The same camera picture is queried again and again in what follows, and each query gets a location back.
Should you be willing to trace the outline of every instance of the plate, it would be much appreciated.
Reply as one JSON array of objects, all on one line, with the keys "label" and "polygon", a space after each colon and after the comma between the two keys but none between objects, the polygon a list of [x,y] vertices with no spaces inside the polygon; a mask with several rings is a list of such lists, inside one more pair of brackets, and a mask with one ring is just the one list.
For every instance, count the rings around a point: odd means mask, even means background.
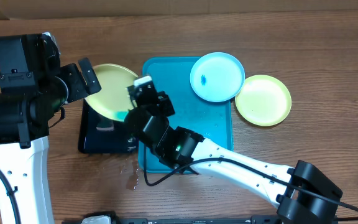
[{"label": "plate", "polygon": [[278,79],[268,75],[254,75],[245,80],[236,96],[240,114],[259,126],[282,122],[291,110],[291,94]]},{"label": "plate", "polygon": [[86,102],[104,117],[124,121],[128,110],[134,108],[127,87],[134,84],[137,75],[128,68],[115,64],[97,65],[93,70],[102,90],[86,97]]},{"label": "plate", "polygon": [[201,57],[190,72],[194,92],[210,102],[223,102],[241,90],[246,73],[234,56],[215,52]]}]

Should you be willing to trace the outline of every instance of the yellow plate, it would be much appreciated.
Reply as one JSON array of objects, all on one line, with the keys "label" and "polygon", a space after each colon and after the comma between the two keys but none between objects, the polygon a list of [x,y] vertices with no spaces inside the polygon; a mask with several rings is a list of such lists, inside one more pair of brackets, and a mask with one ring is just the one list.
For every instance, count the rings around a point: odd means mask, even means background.
[{"label": "yellow plate", "polygon": [[278,79],[268,75],[246,78],[236,96],[240,114],[259,126],[271,126],[282,122],[291,110],[291,94]]},{"label": "yellow plate", "polygon": [[86,102],[104,117],[124,121],[128,110],[133,109],[127,87],[134,84],[137,75],[128,68],[115,64],[97,65],[93,70],[102,90],[86,97]]}]

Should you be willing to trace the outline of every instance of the wood grain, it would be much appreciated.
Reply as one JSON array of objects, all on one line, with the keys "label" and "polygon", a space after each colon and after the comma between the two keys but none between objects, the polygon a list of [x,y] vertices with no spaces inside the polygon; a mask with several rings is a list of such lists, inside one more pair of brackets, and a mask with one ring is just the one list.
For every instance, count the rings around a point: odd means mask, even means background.
[{"label": "wood grain", "polygon": [[[140,73],[150,57],[220,51],[236,56],[247,76],[277,77],[291,92],[290,115],[258,128],[232,105],[235,151],[290,166],[308,161],[342,188],[344,202],[358,206],[358,11],[0,21],[0,35],[46,30],[58,40],[62,64],[89,57],[94,65],[116,63]],[[176,175],[152,188],[141,177],[135,191],[127,190],[136,156],[80,154],[80,119],[81,102],[68,105],[67,118],[50,132],[57,223],[100,210],[147,218],[275,213],[250,192],[210,177]]]}]

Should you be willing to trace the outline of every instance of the blue cutting board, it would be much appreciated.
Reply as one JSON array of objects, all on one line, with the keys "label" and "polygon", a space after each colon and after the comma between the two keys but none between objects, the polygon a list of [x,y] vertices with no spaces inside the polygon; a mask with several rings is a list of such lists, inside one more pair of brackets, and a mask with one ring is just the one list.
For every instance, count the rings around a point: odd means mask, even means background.
[{"label": "blue cutting board", "polygon": [[[175,114],[170,126],[181,126],[212,139],[233,151],[230,101],[211,103],[201,99],[190,85],[190,72],[200,57],[155,57],[143,66],[143,75],[150,75],[157,91],[165,91],[171,99]],[[139,166],[144,170],[144,147],[139,142]],[[171,168],[161,164],[147,148],[147,172],[168,173]]]}]

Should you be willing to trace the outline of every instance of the blue tray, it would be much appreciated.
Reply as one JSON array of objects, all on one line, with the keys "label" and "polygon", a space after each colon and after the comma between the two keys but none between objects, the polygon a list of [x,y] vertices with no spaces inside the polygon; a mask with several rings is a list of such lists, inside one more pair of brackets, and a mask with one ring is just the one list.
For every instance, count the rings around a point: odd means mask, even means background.
[{"label": "blue tray", "polygon": [[[150,75],[157,91],[165,91],[171,99],[175,114],[170,126],[181,126],[212,139],[233,151],[230,101],[210,103],[198,97],[190,85],[190,71],[200,57],[155,57],[143,66],[143,75]],[[139,142],[139,166],[144,170],[144,147]],[[168,173],[171,168],[161,164],[147,148],[147,172]]]}]

